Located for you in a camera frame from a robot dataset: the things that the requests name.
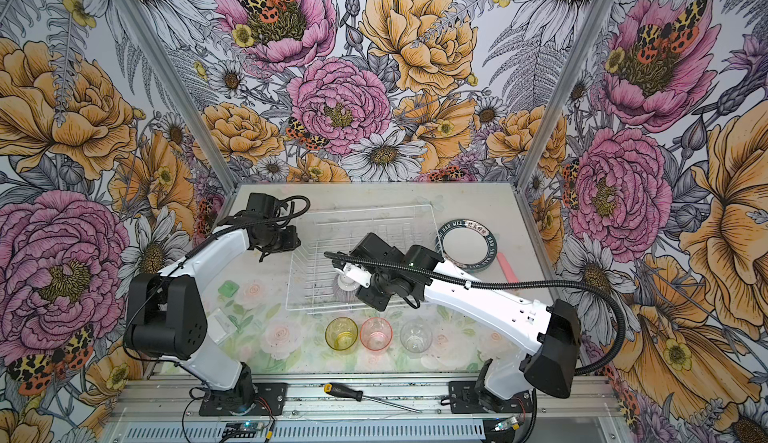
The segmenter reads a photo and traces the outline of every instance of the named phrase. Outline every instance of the black and yellow screwdriver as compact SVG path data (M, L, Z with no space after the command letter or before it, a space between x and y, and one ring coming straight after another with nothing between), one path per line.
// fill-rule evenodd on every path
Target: black and yellow screwdriver
M325 393L328 393L331 396L335 396L336 398L350 398L353 400L368 400L368 401L376 401L377 403L383 403L384 405L394 406L395 408L399 408L401 410L408 410L413 411L414 413L421 413L420 410L409 408L407 406L398 405L397 403L392 403L388 400L382 400L378 398L373 398L372 396L365 396L362 391L355 391L351 389L349 386L342 385L341 383L326 383L326 385L322 388Z

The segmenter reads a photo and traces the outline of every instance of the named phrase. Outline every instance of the black mounting plate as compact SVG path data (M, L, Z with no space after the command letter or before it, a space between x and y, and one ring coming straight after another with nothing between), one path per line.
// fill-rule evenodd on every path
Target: black mounting plate
M476 381L449 381L448 392L455 400L451 402L451 413L454 415L466 415L467 413L483 413L477 393L475 393ZM516 394L506 400L498 413L523 413L523 409L529 415L533 411L531 395L527 391Z
M286 402L287 383L254 383L256 394L265 399L272 409L274 416L283 414L283 405ZM228 410L217 408L213 401L203 401L200 405L200 416L233 416ZM267 416L269 413L256 403L248 412L238 416Z

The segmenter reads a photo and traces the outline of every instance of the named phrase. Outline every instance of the green object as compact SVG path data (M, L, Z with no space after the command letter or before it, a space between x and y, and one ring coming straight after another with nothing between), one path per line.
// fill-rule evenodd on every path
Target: green object
M224 282L224 285L219 286L219 293L224 295L227 298L232 298L232 296L235 294L235 292L240 289L240 285L232 281L231 279L228 279Z

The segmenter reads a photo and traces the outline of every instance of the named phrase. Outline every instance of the clear glass cup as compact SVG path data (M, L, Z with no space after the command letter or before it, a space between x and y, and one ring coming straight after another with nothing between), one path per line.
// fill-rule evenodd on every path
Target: clear glass cup
M400 343L408 352L426 352L432 345L432 330L421 317L411 319L400 330Z
M346 316L337 318L326 327L326 343L332 349L343 351L357 341L357 324Z
M370 318L360 327L360 342L367 349L378 352L392 341L392 325L383 318Z

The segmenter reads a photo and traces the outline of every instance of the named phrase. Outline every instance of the wire rack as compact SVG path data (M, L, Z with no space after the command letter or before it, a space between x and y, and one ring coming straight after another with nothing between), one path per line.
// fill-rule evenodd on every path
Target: wire rack
M411 245L432 248L437 236L432 205L308 213L302 218L302 245L293 251L286 309L310 314L367 308L333 294L338 274L326 251L349 253L368 233L376 233L405 253ZM405 305L392 299L391 306Z

